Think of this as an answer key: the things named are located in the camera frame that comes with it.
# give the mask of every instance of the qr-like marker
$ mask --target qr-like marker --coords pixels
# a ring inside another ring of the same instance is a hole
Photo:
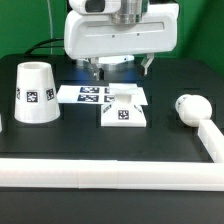
[[[16,88],[16,98],[20,100],[20,88]]]
[[[114,102],[114,96],[111,95],[104,96],[104,102],[105,103]]]
[[[38,92],[28,91],[26,92],[26,98],[28,103],[38,103]]]
[[[81,87],[80,93],[99,93],[99,87]]]
[[[47,94],[47,100],[52,100],[54,99],[54,90],[53,89],[48,89],[46,91],[46,94]]]
[[[118,110],[118,119],[119,120],[129,120],[129,111],[128,110]]]
[[[95,103],[99,101],[98,95],[79,95],[78,96],[78,102],[90,102]]]
[[[106,87],[106,88],[104,89],[104,93],[105,93],[105,94],[110,94],[110,88],[109,88],[109,87]]]

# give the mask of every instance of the green wall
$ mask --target green wall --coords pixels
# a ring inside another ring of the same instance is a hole
[[[66,16],[62,0],[51,0],[54,36],[64,32]],[[46,0],[0,0],[0,57],[23,53],[34,44],[50,39]]]
[[[222,66],[224,1],[178,0],[178,2],[180,16],[177,46],[172,52],[157,54],[157,57],[201,59],[224,75]],[[65,1],[51,0],[51,5],[54,37],[63,37]],[[0,57],[23,53],[34,44],[49,38],[47,0],[0,0]],[[55,54],[62,52],[62,50],[54,51]]]

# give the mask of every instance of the white cup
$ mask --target white cup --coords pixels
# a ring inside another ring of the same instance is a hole
[[[15,118],[24,123],[45,123],[60,116],[51,65],[26,62],[17,67]]]

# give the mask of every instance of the black tabletop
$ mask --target black tabletop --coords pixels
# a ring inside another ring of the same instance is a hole
[[[137,83],[148,101],[143,106],[147,127],[101,127],[100,105],[87,104],[60,104],[61,116],[46,124],[16,121],[16,70],[25,61],[50,63],[57,90],[61,85]],[[183,94],[202,95],[224,131],[224,78],[190,59],[155,59],[147,76],[137,71],[105,72],[104,80],[96,81],[91,70],[66,56],[2,58],[0,157],[212,162],[197,128],[185,126],[174,106]],[[0,223],[204,224],[224,218],[222,192],[1,188],[0,202]]]

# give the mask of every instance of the white object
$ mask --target white object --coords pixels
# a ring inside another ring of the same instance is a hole
[[[111,15],[71,11],[65,24],[65,51],[72,59],[171,51],[177,42],[178,11],[178,4],[150,5],[135,25],[116,25]]]
[[[208,120],[212,115],[210,102],[199,95],[183,95],[175,106],[181,120],[191,127],[198,127],[200,120]]]
[[[105,9],[102,14],[117,12],[121,7],[122,0],[105,0]],[[70,6],[80,14],[90,14],[86,12],[85,5],[87,0],[69,0]]]
[[[0,186],[224,191],[224,164],[0,159]]]
[[[101,126],[146,127],[142,107],[132,103],[132,95],[138,94],[136,84],[109,84],[114,102],[101,106]]]
[[[15,118],[24,123],[45,123],[60,115],[51,65],[18,65]]]
[[[198,136],[215,163],[224,163],[224,136],[211,120],[201,120]]]
[[[61,85],[57,93],[59,103],[84,103],[84,104],[105,104],[106,102],[113,102],[114,95],[107,92],[108,87],[105,86],[69,86]],[[97,101],[80,101],[80,95],[95,96]],[[148,105],[145,93],[142,87],[138,87],[138,94],[132,96],[133,104]]]
[[[1,118],[1,114],[0,114],[0,133],[2,132],[2,118]]]

